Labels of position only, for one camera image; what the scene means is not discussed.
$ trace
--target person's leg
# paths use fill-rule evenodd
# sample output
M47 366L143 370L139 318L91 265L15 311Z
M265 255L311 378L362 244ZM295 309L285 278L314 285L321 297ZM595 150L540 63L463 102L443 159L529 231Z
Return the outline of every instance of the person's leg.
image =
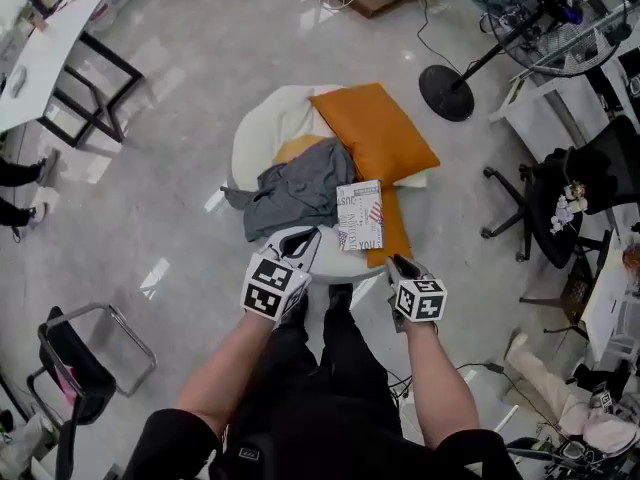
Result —
M16 208L11 203L0 198L0 226L21 228L29 224L34 210Z
M573 373L573 377L576 379L578 386L590 393L593 392L596 386L606 382L607 389L616 401L619 401L622 397L622 391L630 375L628 371L623 370L615 372L589 370L589 368L583 364L579 365Z
M564 381L547 370L527 345L527 335L519 334L512 341L505 356L522 376L549 404L563 429L572 435L581 435L588 416L588 406L579 400Z
M18 165L10 164L0 158L0 186L20 187L37 181L42 171L42 164Z
M387 370L369 350L349 311L352 292L352 285L329 287L321 364L331 372L334 393L379 404L392 429L398 430L400 420L389 392Z
M32 165L12 164L0 158L0 186L20 187L34 181L42 185L46 183L59 157L60 152L51 149L47 156Z
M267 428L271 411L283 394L295 387L301 377L310 375L318 367L316 358L307 348L308 335L304 328L308 297L285 315L271 333L260 356L244 396L229 423L229 442L241 436L261 432Z

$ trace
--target fan base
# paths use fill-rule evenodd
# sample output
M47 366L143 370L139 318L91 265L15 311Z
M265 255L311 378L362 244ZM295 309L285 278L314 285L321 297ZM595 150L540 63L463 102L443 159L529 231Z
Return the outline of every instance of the fan base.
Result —
M471 114L475 102L467 82L457 91L451 86L460 80L460 75L446 66L429 66L420 74L420 93L436 114L448 121L464 121Z

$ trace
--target glossy floor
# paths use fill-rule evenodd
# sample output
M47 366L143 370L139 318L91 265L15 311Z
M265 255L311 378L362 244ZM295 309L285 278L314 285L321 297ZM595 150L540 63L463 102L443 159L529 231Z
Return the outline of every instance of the glossy floor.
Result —
M473 4L434 1L451 8L431 16L424 37L462 69L492 40L478 30ZM0 234L3 372L24 387L39 364L36 329L50 308L91 301L118 305L158 356L157 371L134 397L115 396L94 425L80 430L86 450L77 478L102 477L113 462L126 463L145 418L173 402L242 314L238 299L254 247L244 241L241 217L211 198L226 180L238 123L282 85L381 82L442 160L428 190L412 192L403 210L416 257L449 286L440 327L455 364L501 360L516 325L531 332L547 358L555 354L562 336L543 339L541 330L562 325L562 315L519 305L518 297L557 294L564 275L535 244L530 262L514 261L519 226L493 241L479 234L513 209L497 183L483 178L482 167L490 164L516 180L518 164L529 160L505 124L487 120L517 67L501 57L480 71L471 80L473 116L446 122L418 92L421 70L440 62L416 39L423 21L416 3L369 21L351 11L322 10L317 0L132 0L101 35L148 80L122 108L125 144L95 134L71 150L38 125L26 129L21 163L35 161L47 145L61 148L62 160L52 187L17 190L21 205L34 196L49 201L49 218L19 245L8 230ZM101 86L118 81L83 50L74 59ZM73 124L63 113L57 119ZM404 338L393 330L384 296L379 280L354 314L380 361L406 376ZM315 351L325 298L324 288L313 288ZM81 332L126 384L144 367L142 359L108 321L89 320ZM569 361L568 354L562 358ZM42 386L49 403L68 414L49 388ZM91 474L82 476L82 468Z

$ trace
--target black fan stand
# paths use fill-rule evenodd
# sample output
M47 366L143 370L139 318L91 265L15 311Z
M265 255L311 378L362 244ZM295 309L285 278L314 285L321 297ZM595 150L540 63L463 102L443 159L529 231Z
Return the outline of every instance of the black fan stand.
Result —
M418 81L420 93L436 114L448 121L464 121L471 114L475 106L473 93L467 80L480 71L487 62L498 55L509 44L518 39L524 32L544 16L544 6L520 23L501 41L470 66L464 74L441 65L429 66L421 74Z

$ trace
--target black office chair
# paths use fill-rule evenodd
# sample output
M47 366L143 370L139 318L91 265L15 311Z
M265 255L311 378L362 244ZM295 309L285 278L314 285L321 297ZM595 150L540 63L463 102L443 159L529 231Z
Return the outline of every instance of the black office chair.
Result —
M591 142L579 149L556 149L544 162L528 167L520 166L520 179L525 183L524 195L491 167L483 171L487 178L495 176L518 204L518 211L494 231L482 228L483 238L493 238L516 222L524 219L524 253L516 254L516 261L526 261L531 254L533 235L557 268L563 268L578 247L600 250L602 241L579 236L582 213L574 216L570 226L553 235L551 217L555 214L558 197L568 184L567 179L583 183L589 208L593 215L619 204L640 201L640 138L626 116L614 119Z
M115 378L93 355L80 339L69 320L95 309L106 311L149 359L149 366L127 391L121 389ZM126 323L120 311L111 305L90 304L64 315L54 307L47 321L38 327L40 361L42 367L27 377L27 387L40 409L47 415L60 433L56 460L56 480L69 480L73 473L73 449L78 425L90 425L103 413L113 394L133 395L144 380L156 368L153 352L138 338ZM71 419L60 422L35 389L35 380L48 373L62 390L60 376L75 393Z

